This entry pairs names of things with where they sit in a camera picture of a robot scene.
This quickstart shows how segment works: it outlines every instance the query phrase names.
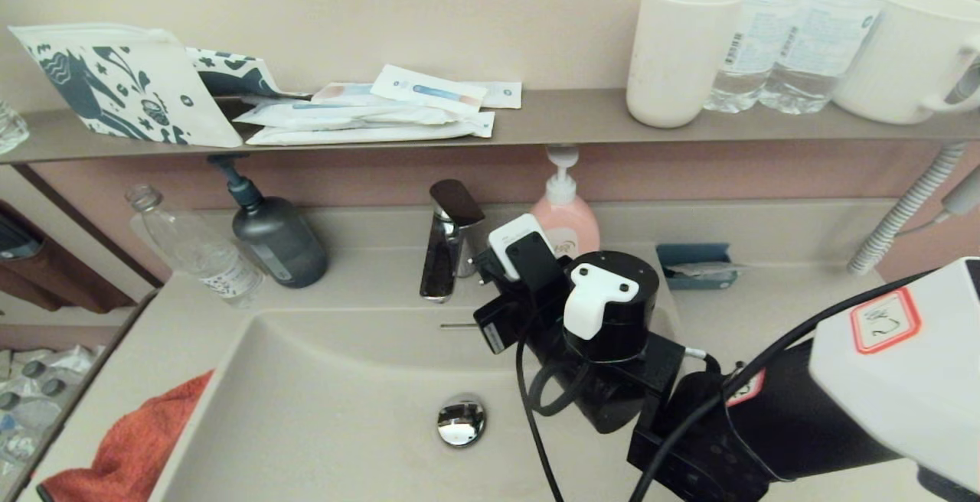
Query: wall shelf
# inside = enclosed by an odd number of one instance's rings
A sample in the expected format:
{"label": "wall shelf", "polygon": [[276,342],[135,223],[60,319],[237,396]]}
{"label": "wall shelf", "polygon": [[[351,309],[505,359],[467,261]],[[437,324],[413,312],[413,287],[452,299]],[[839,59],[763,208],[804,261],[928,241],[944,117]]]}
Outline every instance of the wall shelf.
{"label": "wall shelf", "polygon": [[[327,148],[410,148],[438,146],[508,146],[552,143],[626,142],[748,142],[793,139],[980,139],[976,112],[937,115],[920,125],[886,125],[855,117],[833,105],[818,114],[787,116],[756,106],[735,116],[702,112],[679,129],[642,125],[626,111],[624,90],[524,91],[522,110],[498,110],[493,139],[430,140],[314,146],[242,146],[211,148],[137,142],[88,132],[69,110],[36,112],[24,118],[31,137],[11,152],[0,154],[2,164],[34,161],[88,160],[241,151],[270,152]],[[243,139],[255,126],[235,123]]]}

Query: faucet handle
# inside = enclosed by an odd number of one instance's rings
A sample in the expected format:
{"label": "faucet handle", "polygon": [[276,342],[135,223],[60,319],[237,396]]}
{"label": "faucet handle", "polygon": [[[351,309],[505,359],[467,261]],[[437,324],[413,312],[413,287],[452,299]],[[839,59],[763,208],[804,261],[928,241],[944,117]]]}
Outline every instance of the faucet handle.
{"label": "faucet handle", "polygon": [[436,182],[430,187],[430,196],[432,196],[432,207],[439,219],[450,220],[459,229],[472,227],[485,217],[476,200],[469,195],[466,186],[455,178]]}

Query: red label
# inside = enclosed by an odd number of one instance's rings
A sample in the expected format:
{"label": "red label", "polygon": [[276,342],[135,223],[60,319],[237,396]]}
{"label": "red label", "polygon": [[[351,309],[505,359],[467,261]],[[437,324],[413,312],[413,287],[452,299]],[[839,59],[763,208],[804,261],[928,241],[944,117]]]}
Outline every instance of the red label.
{"label": "red label", "polygon": [[763,392],[763,383],[766,381],[766,369],[762,372],[757,373],[745,386],[742,386],[734,395],[729,397],[728,402],[725,406],[731,408],[737,404],[744,403],[750,399],[756,398],[757,394]]}
{"label": "red label", "polygon": [[907,287],[851,309],[858,353],[871,355],[918,334],[922,321]]}

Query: white cup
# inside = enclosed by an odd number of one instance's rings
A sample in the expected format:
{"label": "white cup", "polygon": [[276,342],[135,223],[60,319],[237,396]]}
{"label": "white cup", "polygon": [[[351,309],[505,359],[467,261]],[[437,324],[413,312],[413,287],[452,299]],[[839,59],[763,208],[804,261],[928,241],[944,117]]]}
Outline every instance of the white cup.
{"label": "white cup", "polygon": [[946,103],[980,55],[980,1],[888,0],[834,91],[834,102],[876,122],[909,125],[934,112],[980,107],[980,90]]}
{"label": "white cup", "polygon": [[701,111],[743,0],[642,0],[626,84],[638,121],[678,128]]}

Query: sink basin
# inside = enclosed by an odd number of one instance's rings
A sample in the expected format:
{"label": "sink basin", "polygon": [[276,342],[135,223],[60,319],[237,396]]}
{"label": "sink basin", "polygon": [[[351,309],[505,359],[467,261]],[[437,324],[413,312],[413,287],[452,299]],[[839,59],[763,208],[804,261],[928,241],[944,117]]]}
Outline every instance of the sink basin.
{"label": "sink basin", "polygon": [[[152,501],[552,499],[525,422],[514,348],[493,355],[468,309],[273,311],[225,356]],[[654,330],[669,334],[665,313]],[[537,362],[525,353],[530,374]],[[474,393],[479,442],[439,439],[438,410]],[[547,393],[546,400],[554,393]],[[599,435],[570,407],[538,417],[568,500],[626,499],[632,425]],[[651,499],[675,500],[664,489]]]}

